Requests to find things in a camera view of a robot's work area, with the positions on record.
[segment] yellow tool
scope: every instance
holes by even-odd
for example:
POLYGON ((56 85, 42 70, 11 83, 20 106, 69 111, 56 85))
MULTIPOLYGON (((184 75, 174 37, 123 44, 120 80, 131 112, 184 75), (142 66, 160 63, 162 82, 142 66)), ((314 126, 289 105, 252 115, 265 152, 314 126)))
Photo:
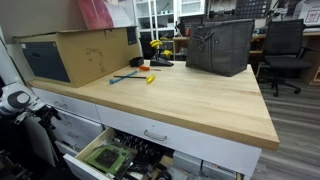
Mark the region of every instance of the yellow tool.
POLYGON ((157 48, 158 46, 162 45, 162 42, 160 40, 153 40, 150 42, 151 47, 157 48))
POLYGON ((170 50, 164 50, 163 51, 163 54, 167 57, 167 58, 170 58, 170 54, 172 53, 172 51, 170 50))
POLYGON ((152 83, 152 81, 156 78, 156 75, 152 74, 151 76, 147 77, 138 77, 138 76, 113 76, 113 77, 120 77, 120 78, 138 78, 138 79, 146 79, 147 84, 152 83))

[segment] cardboard box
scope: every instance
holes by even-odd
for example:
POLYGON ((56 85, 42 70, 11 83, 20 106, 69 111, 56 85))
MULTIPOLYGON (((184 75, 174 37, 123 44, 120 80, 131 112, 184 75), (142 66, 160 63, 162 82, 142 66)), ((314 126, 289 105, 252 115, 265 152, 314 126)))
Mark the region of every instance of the cardboard box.
POLYGON ((136 27, 16 37, 35 78, 79 87, 140 56, 136 27))

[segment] wire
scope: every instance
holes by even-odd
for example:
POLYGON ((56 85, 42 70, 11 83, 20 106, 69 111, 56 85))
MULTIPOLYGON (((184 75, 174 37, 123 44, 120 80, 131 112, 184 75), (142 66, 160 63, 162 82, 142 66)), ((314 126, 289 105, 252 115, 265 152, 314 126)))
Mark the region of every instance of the wire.
POLYGON ((165 8, 167 8, 169 5, 170 5, 170 3, 167 2, 167 4, 164 6, 164 8, 162 8, 162 9, 158 12, 158 14, 160 14, 160 12, 163 11, 165 8))

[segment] cable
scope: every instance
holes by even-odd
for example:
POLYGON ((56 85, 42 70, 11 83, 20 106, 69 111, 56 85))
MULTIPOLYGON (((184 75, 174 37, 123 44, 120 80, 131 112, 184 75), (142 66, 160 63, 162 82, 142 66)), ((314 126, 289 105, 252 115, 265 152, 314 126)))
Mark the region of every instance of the cable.
POLYGON ((272 9, 274 9, 275 7, 276 7, 276 5, 277 4, 279 4, 279 0, 276 2, 276 3, 274 3, 274 5, 273 5, 273 8, 272 9))

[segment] white cabinet door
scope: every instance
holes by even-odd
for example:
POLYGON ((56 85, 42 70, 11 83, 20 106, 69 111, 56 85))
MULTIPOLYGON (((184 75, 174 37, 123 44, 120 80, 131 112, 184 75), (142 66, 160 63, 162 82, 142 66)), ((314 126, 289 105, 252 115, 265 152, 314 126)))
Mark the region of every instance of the white cabinet door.
POLYGON ((66 154, 63 156, 72 173, 83 180, 111 180, 106 175, 97 169, 89 166, 84 161, 85 159, 106 140, 111 140, 114 137, 114 131, 111 128, 106 128, 98 137, 96 137, 87 147, 79 152, 75 157, 66 154))
POLYGON ((194 16, 205 13, 205 0, 179 0, 178 15, 194 16))
POLYGON ((97 123, 100 123, 95 105, 79 99, 63 96, 38 88, 32 88, 33 92, 46 104, 67 112, 77 114, 97 123))
POLYGON ((134 4, 140 37, 150 36, 154 40, 168 33, 174 35, 175 0, 134 0, 134 4))
POLYGON ((62 154, 69 154, 72 157, 74 157, 78 154, 78 152, 76 150, 72 149, 71 147, 69 147, 59 141, 55 141, 55 144, 57 145, 59 151, 62 154))
POLYGON ((102 132, 102 125, 73 114, 59 111, 61 120, 52 118, 56 138, 76 149, 83 149, 102 132))
POLYGON ((97 105, 101 122, 157 144, 252 176, 261 149, 97 105))

